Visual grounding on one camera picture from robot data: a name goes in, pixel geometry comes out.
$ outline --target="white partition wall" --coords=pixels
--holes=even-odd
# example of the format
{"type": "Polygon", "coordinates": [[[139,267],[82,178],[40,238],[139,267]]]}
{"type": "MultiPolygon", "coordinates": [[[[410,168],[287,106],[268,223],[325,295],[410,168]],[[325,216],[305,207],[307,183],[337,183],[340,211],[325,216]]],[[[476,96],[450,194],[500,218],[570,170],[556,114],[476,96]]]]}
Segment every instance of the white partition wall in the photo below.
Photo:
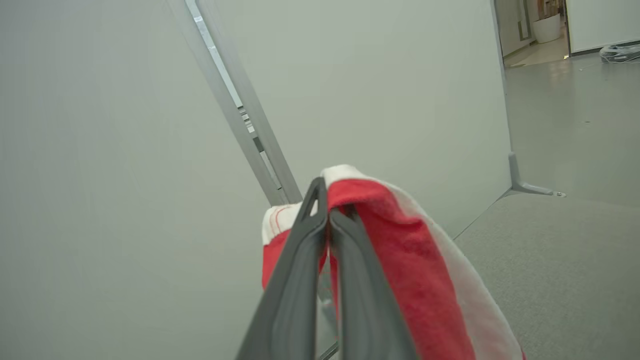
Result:
{"type": "Polygon", "coordinates": [[[303,192],[349,163],[456,235],[510,187],[489,0],[198,4],[235,44],[227,67],[246,70],[303,192]]]}
{"type": "Polygon", "coordinates": [[[269,203],[172,9],[2,2],[0,49],[0,359],[233,359],[269,203]]]}
{"type": "Polygon", "coordinates": [[[640,40],[640,1],[566,0],[571,51],[640,40]]]}

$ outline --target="white planter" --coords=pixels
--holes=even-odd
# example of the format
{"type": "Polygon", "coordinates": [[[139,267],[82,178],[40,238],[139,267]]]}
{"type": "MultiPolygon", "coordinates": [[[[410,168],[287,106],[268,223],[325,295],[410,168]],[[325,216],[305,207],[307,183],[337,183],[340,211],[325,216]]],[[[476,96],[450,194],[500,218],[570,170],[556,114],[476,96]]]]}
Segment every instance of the white planter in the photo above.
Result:
{"type": "Polygon", "coordinates": [[[533,33],[539,44],[560,37],[560,14],[533,22],[533,33]]]}

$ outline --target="floor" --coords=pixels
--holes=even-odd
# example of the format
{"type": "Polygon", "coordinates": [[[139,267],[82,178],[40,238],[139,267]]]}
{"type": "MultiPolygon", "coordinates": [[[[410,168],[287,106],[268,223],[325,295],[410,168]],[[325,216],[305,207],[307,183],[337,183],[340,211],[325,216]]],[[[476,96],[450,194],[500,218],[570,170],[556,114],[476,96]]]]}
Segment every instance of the floor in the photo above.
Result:
{"type": "Polygon", "coordinates": [[[523,67],[563,60],[565,56],[569,55],[569,45],[564,25],[560,29],[560,34],[562,35],[557,40],[545,42],[544,44],[534,43],[534,45],[508,56],[504,59],[505,67],[523,67]]]}
{"type": "Polygon", "coordinates": [[[527,360],[637,360],[640,208],[519,194],[455,241],[527,360]]]}
{"type": "Polygon", "coordinates": [[[640,63],[597,54],[506,71],[525,181],[568,197],[640,207],[640,63]]]}

